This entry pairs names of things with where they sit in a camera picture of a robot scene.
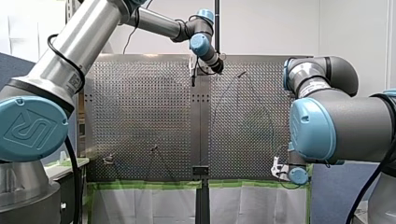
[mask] cable clip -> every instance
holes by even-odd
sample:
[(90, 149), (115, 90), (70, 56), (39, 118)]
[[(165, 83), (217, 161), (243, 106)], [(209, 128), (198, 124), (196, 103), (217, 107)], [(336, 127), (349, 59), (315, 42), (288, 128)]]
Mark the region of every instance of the cable clip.
[(104, 165), (114, 165), (114, 154), (110, 153), (110, 155), (106, 156), (103, 158), (103, 164)]

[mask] robotic arm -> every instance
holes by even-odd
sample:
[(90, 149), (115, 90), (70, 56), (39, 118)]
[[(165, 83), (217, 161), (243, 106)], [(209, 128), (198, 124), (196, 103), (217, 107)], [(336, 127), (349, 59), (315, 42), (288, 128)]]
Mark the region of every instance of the robotic arm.
[[(288, 178), (296, 184), (306, 183), (306, 173), (301, 168), (305, 162), (380, 162), (368, 182), (382, 173), (369, 201), (369, 223), (395, 223), (396, 200), (392, 189), (396, 187), (396, 169), (392, 162), (396, 146), (396, 91), (352, 98), (358, 86), (355, 70), (341, 58), (285, 62), (284, 88), (297, 98), (290, 109)], [(363, 188), (356, 206), (369, 186)], [(348, 222), (353, 217), (355, 205)]]
[(32, 71), (0, 91), (0, 220), (9, 224), (60, 223), (60, 191), (40, 159), (67, 136), (72, 97), (118, 24), (128, 23), (174, 42), (191, 41), (192, 51), (221, 73), (223, 61), (211, 46), (213, 13), (174, 21), (140, 8), (145, 0), (87, 0)]

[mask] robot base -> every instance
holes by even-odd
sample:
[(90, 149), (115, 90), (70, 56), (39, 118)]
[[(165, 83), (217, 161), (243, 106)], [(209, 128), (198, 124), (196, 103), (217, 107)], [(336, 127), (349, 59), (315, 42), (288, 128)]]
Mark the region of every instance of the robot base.
[(0, 207), (1, 223), (59, 224), (61, 223), (61, 191), (58, 183), (49, 185), (45, 195)]

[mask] metal stand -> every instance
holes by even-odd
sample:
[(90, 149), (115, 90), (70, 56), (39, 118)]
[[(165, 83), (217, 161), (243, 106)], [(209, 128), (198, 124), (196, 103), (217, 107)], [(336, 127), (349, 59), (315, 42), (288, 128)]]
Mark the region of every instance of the metal stand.
[(210, 224), (209, 181), (202, 180), (195, 199), (195, 224)]
[(196, 191), (195, 224), (210, 224), (208, 149), (211, 81), (199, 69), (196, 73), (199, 76), (195, 87), (191, 88), (192, 174), (194, 179), (202, 181), (202, 187)]

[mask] gray cylindrical joint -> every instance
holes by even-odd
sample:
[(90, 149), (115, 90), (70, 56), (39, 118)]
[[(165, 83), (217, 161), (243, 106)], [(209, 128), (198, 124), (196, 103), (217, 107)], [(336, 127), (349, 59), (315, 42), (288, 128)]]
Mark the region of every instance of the gray cylindrical joint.
[(287, 85), (297, 98), (303, 98), (313, 91), (330, 88), (324, 75), (324, 69), (317, 63), (299, 63), (291, 69)]
[(299, 85), (310, 77), (322, 77), (332, 88), (355, 96), (359, 88), (358, 75), (353, 66), (339, 57), (293, 59), (288, 64), (289, 89), (299, 95)]
[(320, 102), (332, 118), (336, 161), (382, 161), (392, 139), (391, 113), (376, 97), (350, 98), (339, 90), (318, 91), (309, 97)]

